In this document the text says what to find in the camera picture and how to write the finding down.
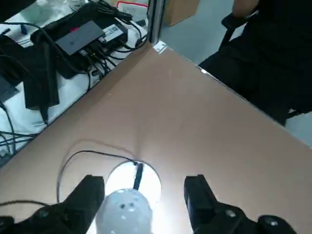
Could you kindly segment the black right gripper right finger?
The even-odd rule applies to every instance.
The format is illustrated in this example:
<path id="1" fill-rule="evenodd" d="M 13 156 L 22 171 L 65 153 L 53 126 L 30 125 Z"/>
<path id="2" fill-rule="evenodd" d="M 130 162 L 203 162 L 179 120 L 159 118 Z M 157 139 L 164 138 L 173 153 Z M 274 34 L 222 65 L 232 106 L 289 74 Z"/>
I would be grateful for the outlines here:
<path id="1" fill-rule="evenodd" d="M 261 215 L 249 219 L 242 209 L 219 202 L 204 175 L 187 176 L 184 199 L 194 234 L 294 234 L 284 219 Z"/>

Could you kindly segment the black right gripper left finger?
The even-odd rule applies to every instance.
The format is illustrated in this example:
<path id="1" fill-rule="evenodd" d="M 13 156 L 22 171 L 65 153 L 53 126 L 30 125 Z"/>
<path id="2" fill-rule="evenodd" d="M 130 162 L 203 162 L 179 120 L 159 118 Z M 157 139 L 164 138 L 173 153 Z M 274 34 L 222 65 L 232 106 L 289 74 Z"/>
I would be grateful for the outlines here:
<path id="1" fill-rule="evenodd" d="M 86 175 L 68 197 L 60 203 L 13 200 L 0 205 L 36 204 L 41 207 L 21 222 L 12 216 L 0 217 L 2 234 L 85 234 L 105 198 L 101 176 Z"/>

